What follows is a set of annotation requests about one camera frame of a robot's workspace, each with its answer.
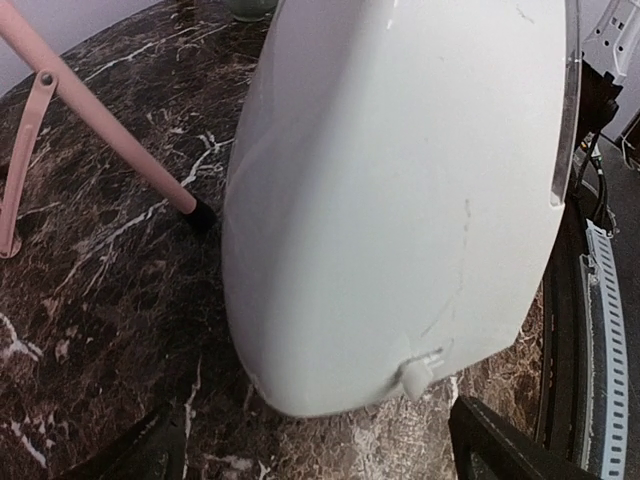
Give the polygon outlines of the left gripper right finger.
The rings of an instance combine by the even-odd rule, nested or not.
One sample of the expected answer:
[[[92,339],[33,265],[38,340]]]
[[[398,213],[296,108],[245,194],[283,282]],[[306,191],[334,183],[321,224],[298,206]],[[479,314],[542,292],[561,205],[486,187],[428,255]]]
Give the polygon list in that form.
[[[607,402],[543,394],[533,436],[480,399],[459,397],[448,425],[460,479],[597,479],[604,466]]]

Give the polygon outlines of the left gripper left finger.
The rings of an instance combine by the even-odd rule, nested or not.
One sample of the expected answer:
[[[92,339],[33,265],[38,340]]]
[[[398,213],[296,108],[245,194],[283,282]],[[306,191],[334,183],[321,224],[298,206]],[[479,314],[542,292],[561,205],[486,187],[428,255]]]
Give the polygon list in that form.
[[[58,479],[182,479],[185,412],[160,404],[123,435]]]

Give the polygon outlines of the white metronome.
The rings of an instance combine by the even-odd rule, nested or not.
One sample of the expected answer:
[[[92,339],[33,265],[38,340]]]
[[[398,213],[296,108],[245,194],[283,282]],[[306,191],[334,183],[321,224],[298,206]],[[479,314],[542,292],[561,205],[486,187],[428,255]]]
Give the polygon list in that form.
[[[227,318],[293,417],[510,347],[564,212],[574,1],[283,1],[232,150]]]

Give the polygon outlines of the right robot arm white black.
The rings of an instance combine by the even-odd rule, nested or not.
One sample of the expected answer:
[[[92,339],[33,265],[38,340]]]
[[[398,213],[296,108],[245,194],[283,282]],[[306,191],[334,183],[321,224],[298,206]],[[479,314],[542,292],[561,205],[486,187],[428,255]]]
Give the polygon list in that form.
[[[585,125],[612,101],[613,118],[597,129],[620,137],[639,111],[639,3],[580,1],[582,53],[580,123]]]

